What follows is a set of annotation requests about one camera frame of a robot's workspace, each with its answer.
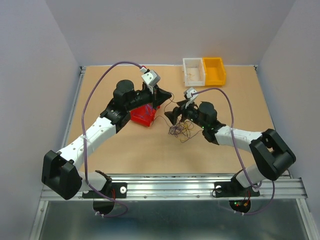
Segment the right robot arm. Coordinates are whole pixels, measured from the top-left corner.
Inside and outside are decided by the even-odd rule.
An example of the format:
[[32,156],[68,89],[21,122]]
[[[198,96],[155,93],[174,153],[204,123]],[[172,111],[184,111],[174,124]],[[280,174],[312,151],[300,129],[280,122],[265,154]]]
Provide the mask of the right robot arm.
[[178,102],[165,116],[172,124],[189,120],[202,128],[204,138],[213,144],[234,147],[252,154],[255,163],[243,167],[230,181],[221,185],[222,193],[242,195],[251,185],[267,179],[277,180],[291,165],[296,156],[274,129],[263,132],[245,131],[231,128],[218,121],[214,105],[203,101],[200,105]]

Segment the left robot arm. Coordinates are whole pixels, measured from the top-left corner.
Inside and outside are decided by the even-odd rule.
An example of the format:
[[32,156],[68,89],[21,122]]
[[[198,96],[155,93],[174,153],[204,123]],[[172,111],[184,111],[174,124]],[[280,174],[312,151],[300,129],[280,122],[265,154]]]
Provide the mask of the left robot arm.
[[58,152],[50,150],[44,155],[42,183],[65,200],[73,198],[84,187],[87,176],[85,173],[80,174],[79,168],[102,143],[129,122],[131,111],[147,104],[157,108],[171,96],[170,92],[158,85],[148,87],[143,83],[141,90],[135,90],[132,81],[119,81],[106,109],[85,134]]

